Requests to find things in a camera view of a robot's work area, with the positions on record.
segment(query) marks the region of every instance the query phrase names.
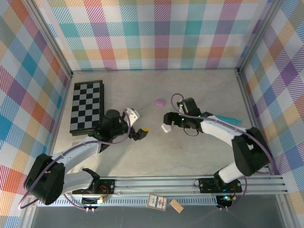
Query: teal object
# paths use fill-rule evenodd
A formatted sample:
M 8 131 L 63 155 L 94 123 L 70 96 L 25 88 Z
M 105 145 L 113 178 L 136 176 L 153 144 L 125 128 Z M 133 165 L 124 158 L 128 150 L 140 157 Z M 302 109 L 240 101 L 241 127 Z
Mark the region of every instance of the teal object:
M 216 115 L 216 117 L 222 121 L 225 121 L 228 124 L 232 125 L 240 125 L 242 124 L 243 121 L 238 120 L 236 118 L 231 118 L 231 117 L 226 117 L 226 116 L 221 116 L 221 115 Z

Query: black bracket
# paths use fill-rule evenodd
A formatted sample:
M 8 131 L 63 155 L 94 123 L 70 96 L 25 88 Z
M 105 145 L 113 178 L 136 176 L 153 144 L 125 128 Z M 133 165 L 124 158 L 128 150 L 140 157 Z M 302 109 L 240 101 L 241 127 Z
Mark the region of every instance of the black bracket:
M 241 182 L 238 179 L 228 183 L 223 187 L 218 187 L 214 181 L 214 178 L 200 178 L 199 191 L 200 193 L 240 193 L 242 192 L 242 186 Z
M 30 169 L 23 187 L 26 190 L 29 190 L 37 177 L 52 161 L 53 159 L 51 156 L 44 153 L 39 155 Z M 64 177 L 64 165 L 56 162 L 48 169 L 47 173 L 43 174 L 43 177 L 38 181 L 37 185 L 30 193 L 45 205 L 49 205 L 57 200 L 61 195 L 64 185 Z
M 73 194 L 76 194 L 76 195 L 91 195 L 91 194 L 94 194 L 94 195 L 107 195 L 108 194 L 108 191 L 109 190 L 109 195 L 111 194 L 114 194 L 114 190 L 115 190 L 115 180 L 114 179 L 99 179 L 99 182 L 98 182 L 98 188 L 96 188 L 94 190 L 94 192 L 92 192 L 91 190 L 89 189 L 78 189 L 78 190 L 75 190 L 73 191 L 72 193 Z
M 220 205 L 217 205 L 218 208 L 223 208 L 223 207 L 231 207 L 233 200 L 232 197 L 233 196 L 216 196 L 217 197 L 217 203 Z

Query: chessboard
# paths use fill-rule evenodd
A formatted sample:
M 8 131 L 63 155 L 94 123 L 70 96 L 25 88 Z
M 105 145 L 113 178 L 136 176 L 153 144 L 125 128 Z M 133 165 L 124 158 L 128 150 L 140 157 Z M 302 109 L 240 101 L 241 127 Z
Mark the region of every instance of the chessboard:
M 102 80 L 75 83 L 70 133 L 90 133 L 104 116 L 104 84 Z

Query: plaid wall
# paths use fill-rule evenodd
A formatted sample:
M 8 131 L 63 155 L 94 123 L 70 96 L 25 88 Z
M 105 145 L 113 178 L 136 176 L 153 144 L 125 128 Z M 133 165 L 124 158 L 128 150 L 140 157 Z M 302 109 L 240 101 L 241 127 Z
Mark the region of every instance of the plaid wall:
M 267 3 L 266 3 L 266 5 L 265 5 L 265 7 L 264 7 L 264 9 L 263 9 L 263 11 L 262 11 L 260 17 L 259 17 L 258 20 L 257 20 L 257 23 L 256 23 L 255 27 L 253 28 L 253 30 L 252 30 L 252 32 L 251 32 L 251 34 L 250 34 L 250 37 L 249 37 L 249 39 L 248 39 L 248 42 L 247 42 L 246 46 L 245 46 L 244 49 L 243 49 L 243 52 L 242 52 L 242 54 L 241 54 L 241 57 L 240 57 L 239 60 L 238 60 L 237 67 L 240 67 L 241 63 L 243 62 L 244 57 L 245 57 L 245 55 L 247 54 L 247 51 L 248 51 L 249 47 L 250 47 L 251 44 L 253 43 L 253 41 L 254 41 L 254 39 L 255 39 L 255 37 L 256 37 L 256 35 L 257 35 L 257 32 L 259 31 L 259 29 L 260 29 L 260 27 L 261 27 L 261 25 L 262 25 L 262 21 L 264 20 L 264 18 L 265 18 L 265 16 L 266 16 L 267 12 L 269 11 L 269 8 L 270 8 L 272 2 L 273 2 L 273 0 L 268 0 L 268 1 L 267 1 Z
M 270 0 L 36 3 L 74 70 L 117 70 L 235 68 Z
M 21 0 L 0 0 L 0 228 L 16 227 L 23 182 L 46 151 L 68 77 Z
M 259 127 L 304 227 L 304 1 L 285 0 L 245 70 Z

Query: purple ball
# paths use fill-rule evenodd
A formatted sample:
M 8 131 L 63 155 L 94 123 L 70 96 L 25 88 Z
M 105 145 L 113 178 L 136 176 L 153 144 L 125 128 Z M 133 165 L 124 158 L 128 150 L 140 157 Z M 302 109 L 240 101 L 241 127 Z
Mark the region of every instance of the purple ball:
M 157 107 L 163 107 L 165 105 L 166 101 L 164 99 L 156 99 L 155 100 L 155 105 Z

